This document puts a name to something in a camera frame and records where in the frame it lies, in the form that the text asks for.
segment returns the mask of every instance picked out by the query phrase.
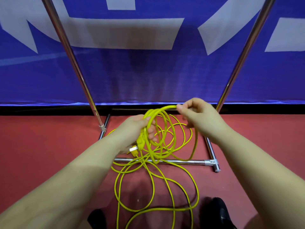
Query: black strip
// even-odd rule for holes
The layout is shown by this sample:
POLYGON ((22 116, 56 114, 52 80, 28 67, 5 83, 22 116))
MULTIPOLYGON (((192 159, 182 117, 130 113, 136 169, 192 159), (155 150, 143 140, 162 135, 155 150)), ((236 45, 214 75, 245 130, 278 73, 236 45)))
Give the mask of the black strip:
MULTIPOLYGON (((153 105, 107 105, 97 106, 101 116, 131 116, 144 114, 166 104, 153 105)), ((224 104, 221 114, 305 114, 303 104, 224 104)), ((2 116, 93 116, 90 106, 53 107, 0 107, 2 116)))

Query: hand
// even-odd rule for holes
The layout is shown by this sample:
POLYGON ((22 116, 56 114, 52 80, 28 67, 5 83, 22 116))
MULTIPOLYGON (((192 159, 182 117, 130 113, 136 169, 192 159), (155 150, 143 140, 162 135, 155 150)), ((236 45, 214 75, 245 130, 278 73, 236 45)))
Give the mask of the hand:
MULTIPOLYGON (((116 135, 116 138, 119 139, 121 152, 126 153, 129 151, 129 148, 132 147, 132 144, 137 140, 141 133, 141 129, 146 127, 150 117, 143 119, 144 115, 136 115, 127 118, 121 125, 112 133, 116 135)), ((148 129, 148 139, 157 141, 154 134, 155 120, 152 121, 152 125, 148 129)))
POLYGON ((188 100, 183 105, 177 104, 178 112, 188 121, 187 127, 195 127, 213 143, 225 135, 230 127, 225 123, 215 108, 199 98, 188 100))

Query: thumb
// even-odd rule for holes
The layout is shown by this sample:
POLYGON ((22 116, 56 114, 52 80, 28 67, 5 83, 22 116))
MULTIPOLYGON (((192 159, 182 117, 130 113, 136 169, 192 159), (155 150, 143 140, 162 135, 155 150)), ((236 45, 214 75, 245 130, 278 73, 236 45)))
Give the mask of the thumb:
POLYGON ((193 110, 189 109, 189 108, 186 108, 184 106, 182 106, 181 104, 177 104, 177 110, 178 112, 183 115, 183 116, 186 116, 188 119, 190 120, 195 120, 196 118, 196 112, 194 112, 193 110))
POLYGON ((147 126, 149 120, 150 120, 150 117, 146 117, 145 119, 139 120, 137 123, 140 128, 144 128, 147 126))

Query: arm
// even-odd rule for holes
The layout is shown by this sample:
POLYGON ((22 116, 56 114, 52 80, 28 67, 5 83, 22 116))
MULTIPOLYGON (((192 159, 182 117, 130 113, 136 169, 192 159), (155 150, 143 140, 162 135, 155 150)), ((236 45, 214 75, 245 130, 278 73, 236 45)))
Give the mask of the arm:
MULTIPOLYGON (((116 131, 90 146, 75 160, 0 215, 3 228, 76 228, 87 203, 101 185, 116 155, 131 145, 148 123, 128 118, 116 131)), ((149 138, 153 138, 153 126, 149 138)))
POLYGON ((193 98, 177 109, 189 127, 196 127, 221 148, 267 228, 305 227, 303 179, 232 130, 203 100, 193 98))

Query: left hand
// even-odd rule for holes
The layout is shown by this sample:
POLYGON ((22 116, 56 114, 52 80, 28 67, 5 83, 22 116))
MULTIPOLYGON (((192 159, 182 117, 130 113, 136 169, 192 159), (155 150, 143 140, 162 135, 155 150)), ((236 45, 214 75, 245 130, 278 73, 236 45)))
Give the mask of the left hand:
MULTIPOLYGON (((136 115, 127 118, 120 126, 112 133, 116 135, 120 140, 120 153, 126 153, 129 151, 129 148, 132 147, 132 144, 138 139, 141 129, 146 127, 150 117, 143 119, 144 115, 136 115)), ((152 125, 148 129, 148 139, 156 142, 154 127, 155 120, 152 121, 152 125)))

